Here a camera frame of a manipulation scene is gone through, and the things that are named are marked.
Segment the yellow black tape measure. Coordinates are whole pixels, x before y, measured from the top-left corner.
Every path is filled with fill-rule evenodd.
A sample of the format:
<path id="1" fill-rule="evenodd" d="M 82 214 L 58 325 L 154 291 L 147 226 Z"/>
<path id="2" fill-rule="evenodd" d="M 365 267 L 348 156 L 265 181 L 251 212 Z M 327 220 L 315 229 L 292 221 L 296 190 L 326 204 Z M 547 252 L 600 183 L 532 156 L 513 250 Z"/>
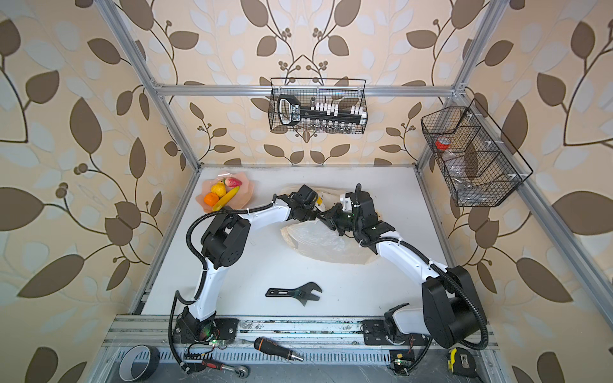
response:
<path id="1" fill-rule="evenodd" d="M 465 348 L 457 347 L 448 352 L 448 369 L 453 375 L 478 378 L 476 359 Z"/>

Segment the black orange screwdriver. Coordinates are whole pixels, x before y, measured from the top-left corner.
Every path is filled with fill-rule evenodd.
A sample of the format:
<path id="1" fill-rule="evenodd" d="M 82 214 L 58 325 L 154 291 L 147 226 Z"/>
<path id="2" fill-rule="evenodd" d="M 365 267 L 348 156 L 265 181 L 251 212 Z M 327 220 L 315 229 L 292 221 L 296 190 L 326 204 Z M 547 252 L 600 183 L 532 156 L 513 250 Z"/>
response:
<path id="1" fill-rule="evenodd" d="M 269 338 L 259 337 L 253 343 L 254 349 L 260 351 L 263 354 L 281 357 L 289 361 L 303 362 L 302 356 L 297 354 L 292 349 L 288 349 L 284 346 L 280 346 L 275 341 Z"/>

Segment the black tape roll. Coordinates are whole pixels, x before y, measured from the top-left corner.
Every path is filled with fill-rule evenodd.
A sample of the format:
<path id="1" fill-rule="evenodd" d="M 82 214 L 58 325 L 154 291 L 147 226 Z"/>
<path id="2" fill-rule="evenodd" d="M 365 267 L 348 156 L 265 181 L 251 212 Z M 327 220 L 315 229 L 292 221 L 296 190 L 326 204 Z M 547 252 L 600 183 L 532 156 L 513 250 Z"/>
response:
<path id="1" fill-rule="evenodd" d="M 156 372 L 160 360 L 160 351 L 156 347 L 134 346 L 121 359 L 118 369 L 119 378 L 124 382 L 146 381 Z"/>

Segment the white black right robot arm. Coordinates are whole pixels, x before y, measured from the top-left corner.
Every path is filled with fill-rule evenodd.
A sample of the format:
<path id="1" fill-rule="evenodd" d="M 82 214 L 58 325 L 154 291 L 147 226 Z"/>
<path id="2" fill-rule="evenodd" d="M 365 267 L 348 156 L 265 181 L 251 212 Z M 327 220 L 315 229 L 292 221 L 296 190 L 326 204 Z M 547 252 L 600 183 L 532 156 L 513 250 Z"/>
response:
<path id="1" fill-rule="evenodd" d="M 424 334 L 446 349 L 456 344 L 475 350 L 488 346 L 488 320 L 469 272 L 438 263 L 403 239 L 378 218 L 362 185 L 317 217 L 340 236 L 350 232 L 360 247 L 391 262 L 421 287 L 420 308 L 405 304 L 387 312 L 392 342 L 397 335 Z"/>

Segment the orange toy tangerine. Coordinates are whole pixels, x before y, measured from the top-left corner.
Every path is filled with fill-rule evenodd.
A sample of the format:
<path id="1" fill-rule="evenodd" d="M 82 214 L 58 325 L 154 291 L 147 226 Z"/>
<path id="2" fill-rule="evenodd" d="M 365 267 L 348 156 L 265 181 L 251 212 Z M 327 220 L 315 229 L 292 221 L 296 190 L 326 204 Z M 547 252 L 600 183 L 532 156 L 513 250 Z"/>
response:
<path id="1" fill-rule="evenodd" d="M 203 199 L 204 203 L 209 207 L 214 207 L 219 202 L 219 200 L 220 197 L 213 192 L 206 194 Z"/>

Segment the clear bottle red cap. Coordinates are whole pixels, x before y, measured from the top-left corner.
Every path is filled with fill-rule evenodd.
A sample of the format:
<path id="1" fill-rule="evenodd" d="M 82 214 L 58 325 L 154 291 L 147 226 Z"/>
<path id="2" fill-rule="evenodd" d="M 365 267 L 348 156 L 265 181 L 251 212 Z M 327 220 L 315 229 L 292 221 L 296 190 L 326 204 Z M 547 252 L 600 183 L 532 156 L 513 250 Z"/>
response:
<path id="1" fill-rule="evenodd" d="M 452 150 L 452 141 L 445 136 L 435 140 L 435 148 L 442 161 L 445 181 L 456 191 L 471 190 L 475 187 L 472 172 L 472 158 L 465 152 Z"/>

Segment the black adjustable wrench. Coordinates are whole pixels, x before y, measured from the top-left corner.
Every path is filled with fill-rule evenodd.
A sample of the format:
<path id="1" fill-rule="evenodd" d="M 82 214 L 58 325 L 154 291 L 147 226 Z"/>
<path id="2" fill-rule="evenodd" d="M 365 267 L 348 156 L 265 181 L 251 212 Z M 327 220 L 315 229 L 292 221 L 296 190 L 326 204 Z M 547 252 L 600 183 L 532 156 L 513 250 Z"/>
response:
<path id="1" fill-rule="evenodd" d="M 303 306 L 310 301 L 319 301 L 320 297 L 314 294 L 322 293 L 322 288 L 315 282 L 307 282 L 301 287 L 294 289 L 286 288 L 269 288 L 265 294 L 267 298 L 293 298 L 299 301 Z"/>

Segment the pink fruit plate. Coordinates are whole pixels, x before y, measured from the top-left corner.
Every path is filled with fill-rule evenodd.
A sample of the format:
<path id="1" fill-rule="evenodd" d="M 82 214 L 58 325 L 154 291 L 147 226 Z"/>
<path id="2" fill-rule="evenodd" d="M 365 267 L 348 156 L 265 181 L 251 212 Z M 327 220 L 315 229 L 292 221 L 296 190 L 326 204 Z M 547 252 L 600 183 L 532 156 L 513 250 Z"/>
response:
<path id="1" fill-rule="evenodd" d="M 224 173 L 215 179 L 205 180 L 201 190 L 196 193 L 195 201 L 204 212 L 211 212 L 214 207 L 241 209 L 252 198 L 255 183 L 244 172 Z"/>

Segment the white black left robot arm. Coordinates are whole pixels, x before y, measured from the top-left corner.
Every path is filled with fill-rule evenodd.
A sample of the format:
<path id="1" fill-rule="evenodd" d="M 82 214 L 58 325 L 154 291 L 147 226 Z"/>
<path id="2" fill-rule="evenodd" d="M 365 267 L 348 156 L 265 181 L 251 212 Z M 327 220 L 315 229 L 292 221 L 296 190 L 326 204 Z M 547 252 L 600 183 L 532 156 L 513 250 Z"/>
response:
<path id="1" fill-rule="evenodd" d="M 243 210 L 222 207 L 207 213 L 188 228 L 188 250 L 202 266 L 194 298 L 186 300 L 175 292 L 169 315 L 168 337 L 189 343 L 203 342 L 214 335 L 216 305 L 221 287 L 233 266 L 244 253 L 249 234 L 259 228 L 287 220 L 314 220 L 318 194 L 306 185 L 298 191 L 273 196 L 271 203 Z"/>

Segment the socket set holder black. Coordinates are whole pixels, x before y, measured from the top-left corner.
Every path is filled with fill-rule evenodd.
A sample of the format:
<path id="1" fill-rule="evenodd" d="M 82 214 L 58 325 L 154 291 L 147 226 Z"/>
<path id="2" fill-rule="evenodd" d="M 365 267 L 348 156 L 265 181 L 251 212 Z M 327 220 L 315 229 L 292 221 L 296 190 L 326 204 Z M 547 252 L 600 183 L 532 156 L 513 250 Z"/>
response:
<path id="1" fill-rule="evenodd" d="M 316 102 L 314 106 L 302 106 L 299 99 L 290 95 L 279 97 L 276 106 L 280 122 L 285 126 L 297 124 L 314 126 L 366 125 L 367 113 L 360 108 L 344 112 L 340 104 Z"/>

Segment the red handled ratchet wrench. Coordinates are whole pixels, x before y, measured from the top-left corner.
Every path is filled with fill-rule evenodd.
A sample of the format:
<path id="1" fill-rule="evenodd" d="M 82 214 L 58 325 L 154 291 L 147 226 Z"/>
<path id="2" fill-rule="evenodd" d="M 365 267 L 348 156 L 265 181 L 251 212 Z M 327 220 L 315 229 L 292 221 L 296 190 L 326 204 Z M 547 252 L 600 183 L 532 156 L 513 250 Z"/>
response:
<path id="1" fill-rule="evenodd" d="M 247 378 L 250 374 L 250 370 L 245 365 L 227 365 L 215 360 L 204 360 L 202 365 L 209 369 L 228 371 L 234 373 L 238 378 Z"/>

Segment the banana print plastic bag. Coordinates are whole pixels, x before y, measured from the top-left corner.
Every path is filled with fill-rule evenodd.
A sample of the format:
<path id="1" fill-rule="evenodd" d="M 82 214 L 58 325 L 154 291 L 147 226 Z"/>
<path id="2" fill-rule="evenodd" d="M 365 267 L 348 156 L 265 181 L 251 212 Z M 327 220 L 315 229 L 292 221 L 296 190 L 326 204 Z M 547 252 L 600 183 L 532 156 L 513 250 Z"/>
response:
<path id="1" fill-rule="evenodd" d="M 293 223 L 280 230 L 287 245 L 310 259 L 352 265 L 367 265 L 379 258 L 370 249 L 360 247 L 351 233 L 341 237 L 321 220 Z"/>

